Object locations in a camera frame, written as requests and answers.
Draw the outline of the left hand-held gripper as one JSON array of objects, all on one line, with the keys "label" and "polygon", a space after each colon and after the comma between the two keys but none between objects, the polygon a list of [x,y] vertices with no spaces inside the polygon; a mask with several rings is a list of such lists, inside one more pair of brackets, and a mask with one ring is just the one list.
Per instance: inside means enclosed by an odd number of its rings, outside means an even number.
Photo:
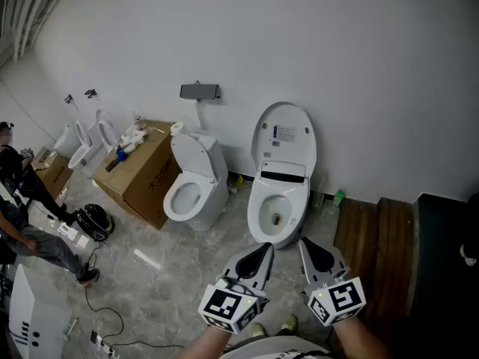
[{"label": "left hand-held gripper", "polygon": [[[271,243],[251,245],[233,255],[225,266],[225,276],[218,276],[205,290],[198,307],[202,319],[232,334],[243,331],[268,303],[260,289],[269,280],[274,256]],[[246,279],[248,285],[233,278]]]}]

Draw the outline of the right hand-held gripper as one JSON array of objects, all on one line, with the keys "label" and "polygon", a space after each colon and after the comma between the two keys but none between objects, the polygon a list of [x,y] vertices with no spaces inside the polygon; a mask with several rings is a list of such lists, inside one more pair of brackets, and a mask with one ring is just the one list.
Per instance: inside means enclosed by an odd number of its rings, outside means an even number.
[{"label": "right hand-held gripper", "polygon": [[[317,274],[334,274],[347,265],[339,249],[326,249],[308,237],[299,242],[302,268],[308,283],[317,282]],[[366,305],[359,277],[336,284],[309,284],[304,289],[306,304],[324,327],[356,316]]]}]

